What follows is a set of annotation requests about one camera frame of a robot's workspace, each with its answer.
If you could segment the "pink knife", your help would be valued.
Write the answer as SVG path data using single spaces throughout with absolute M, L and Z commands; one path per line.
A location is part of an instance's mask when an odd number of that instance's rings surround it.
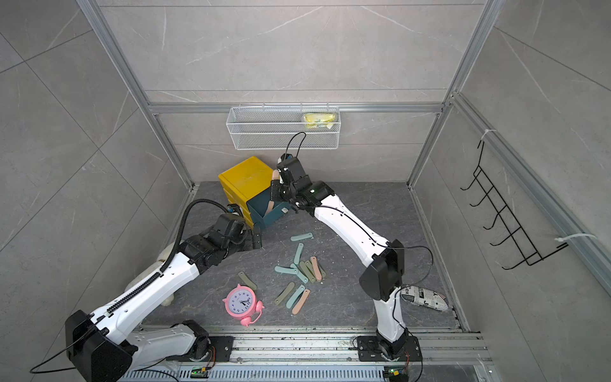
M 316 277 L 318 282 L 321 282 L 323 280 L 323 276 L 322 276 L 320 267 L 318 265 L 318 259 L 315 256 L 311 256 L 310 262 L 312 264 L 314 276 Z
M 302 307 L 305 305 L 308 297 L 310 297 L 310 290 L 305 289 L 305 291 L 303 291 L 299 300 L 296 302 L 293 309 L 291 310 L 292 315 L 297 315 L 302 310 Z
M 279 181 L 280 180 L 280 176 L 279 176 L 278 170 L 274 170 L 273 171 L 271 179 L 272 179 L 272 181 Z M 272 200 L 272 198 L 270 198 L 270 201 L 268 202 L 268 205 L 267 205 L 266 214 L 270 213 L 273 210 L 274 207 L 275 207 L 275 202 Z

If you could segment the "teal top drawer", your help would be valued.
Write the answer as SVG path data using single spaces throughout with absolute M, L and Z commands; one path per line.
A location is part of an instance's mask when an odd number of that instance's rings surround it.
M 288 214 L 290 209 L 287 202 L 274 202 L 270 195 L 270 187 L 268 187 L 247 202 L 253 224 L 261 230 L 269 228 L 275 221 Z

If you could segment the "yellow drawer cabinet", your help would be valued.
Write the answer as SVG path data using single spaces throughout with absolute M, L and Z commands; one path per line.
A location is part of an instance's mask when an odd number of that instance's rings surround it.
M 272 173 L 267 164 L 257 157 L 250 157 L 218 176 L 229 203 L 241 208 L 250 227 L 254 223 L 247 203 L 270 186 Z

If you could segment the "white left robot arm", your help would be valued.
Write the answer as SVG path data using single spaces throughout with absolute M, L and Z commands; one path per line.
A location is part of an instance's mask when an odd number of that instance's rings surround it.
M 67 357 L 87 381 L 117 381 L 162 359 L 200 361 L 212 354 L 208 332 L 194 320 L 140 334 L 138 325 L 181 287 L 229 256 L 259 249 L 261 232 L 226 213 L 198 235 L 177 240 L 174 256 L 121 296 L 65 322 Z

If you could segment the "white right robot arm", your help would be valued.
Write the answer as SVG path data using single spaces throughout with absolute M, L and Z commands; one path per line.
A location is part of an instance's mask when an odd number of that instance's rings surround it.
M 370 229 L 326 183 L 311 182 L 308 176 L 290 183 L 286 174 L 275 170 L 270 181 L 270 198 L 306 211 L 356 253 L 365 266 L 359 285 L 374 302 L 379 352 L 389 361 L 398 359 L 409 337 L 400 302 L 405 271 L 403 244 L 398 240 L 391 242 Z

